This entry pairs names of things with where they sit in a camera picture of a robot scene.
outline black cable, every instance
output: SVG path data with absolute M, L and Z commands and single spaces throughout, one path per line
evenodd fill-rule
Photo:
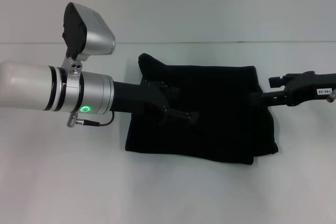
M 108 123 L 101 123 L 99 126 L 107 126 L 107 125 L 110 125 L 114 120 L 114 111 L 112 111 L 112 118 L 110 120 L 110 122 Z
M 95 126 L 95 127 L 107 126 L 107 125 L 110 125 L 113 122 L 113 120 L 114 120 L 114 111 L 112 111 L 112 119 L 108 123 L 99 123 L 95 121 L 84 120 L 83 125 Z

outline label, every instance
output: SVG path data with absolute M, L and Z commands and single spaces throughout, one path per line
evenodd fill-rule
M 331 94 L 332 89 L 316 89 L 317 95 L 326 95 L 326 94 Z

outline black cloth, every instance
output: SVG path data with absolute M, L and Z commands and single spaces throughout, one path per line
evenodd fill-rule
M 200 117 L 193 127 L 158 128 L 132 115 L 126 151 L 243 164 L 278 152 L 270 112 L 250 104 L 249 94 L 262 92 L 255 67 L 167 66 L 147 54 L 139 57 L 139 66 L 143 79 L 181 89 L 173 109 L 198 111 Z

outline white surface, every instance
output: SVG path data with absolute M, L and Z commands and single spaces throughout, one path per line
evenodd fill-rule
M 63 42 L 70 1 L 117 42 L 336 40 L 334 0 L 0 0 L 0 42 Z
M 65 50 L 0 45 L 0 61 L 59 66 Z M 270 91 L 269 77 L 335 72 L 336 44 L 117 45 L 83 67 L 139 83 L 143 52 L 166 64 L 254 65 Z M 334 223 L 335 111 L 323 101 L 272 108 L 280 152 L 246 166 L 126 152 L 128 114 L 69 129 L 67 113 L 0 108 L 0 223 Z

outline green light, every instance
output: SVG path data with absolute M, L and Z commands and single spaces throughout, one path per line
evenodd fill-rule
M 89 112 L 91 109 L 89 106 L 83 106 L 80 108 L 80 112 L 86 113 Z

